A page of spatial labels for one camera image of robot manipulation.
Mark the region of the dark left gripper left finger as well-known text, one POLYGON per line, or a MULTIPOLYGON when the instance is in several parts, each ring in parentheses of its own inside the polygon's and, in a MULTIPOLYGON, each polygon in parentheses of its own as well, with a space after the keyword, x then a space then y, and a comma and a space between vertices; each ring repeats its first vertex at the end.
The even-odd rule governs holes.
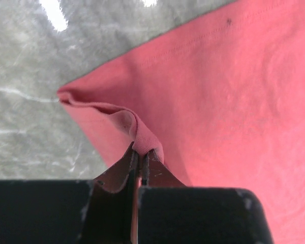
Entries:
POLYGON ((119 193, 126 185, 130 172, 137 169, 138 154, 132 142, 125 154, 110 168, 94 179, 95 183, 107 193, 119 193))

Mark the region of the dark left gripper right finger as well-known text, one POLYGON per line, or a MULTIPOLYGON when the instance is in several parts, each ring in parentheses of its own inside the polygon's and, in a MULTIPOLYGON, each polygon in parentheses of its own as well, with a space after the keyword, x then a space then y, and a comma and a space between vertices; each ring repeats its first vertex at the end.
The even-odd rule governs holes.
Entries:
POLYGON ((154 149, 150 150, 142 160, 141 185, 166 188, 185 187, 160 161, 154 149))

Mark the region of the salmon pink t-shirt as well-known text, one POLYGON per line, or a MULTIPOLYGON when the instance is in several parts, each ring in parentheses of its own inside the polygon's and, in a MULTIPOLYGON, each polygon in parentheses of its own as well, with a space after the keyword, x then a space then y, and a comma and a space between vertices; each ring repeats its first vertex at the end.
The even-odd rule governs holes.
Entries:
POLYGON ((305 1, 236 1, 62 86, 108 166, 130 144, 184 184, 261 200, 275 243, 305 243, 305 1))

